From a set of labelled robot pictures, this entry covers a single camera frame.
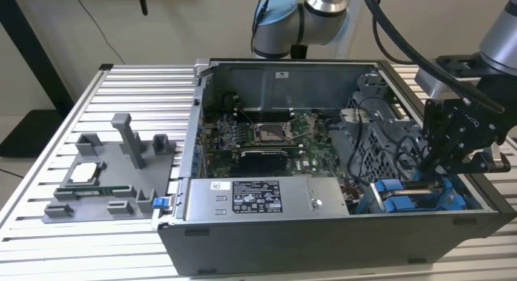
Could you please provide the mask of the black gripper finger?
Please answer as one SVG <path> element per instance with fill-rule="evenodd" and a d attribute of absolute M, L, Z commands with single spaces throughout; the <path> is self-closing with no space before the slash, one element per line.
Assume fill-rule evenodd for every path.
<path fill-rule="evenodd" d="M 458 171 L 467 155 L 473 151 L 467 132 L 457 132 L 445 137 L 439 144 L 438 165 L 447 174 Z"/>
<path fill-rule="evenodd" d="M 446 101 L 426 100 L 422 136 L 427 141 L 427 154 L 419 162 L 421 174 L 434 171 L 439 164 L 439 158 L 447 145 L 446 134 L 453 117 L 454 115 L 446 106 Z"/>

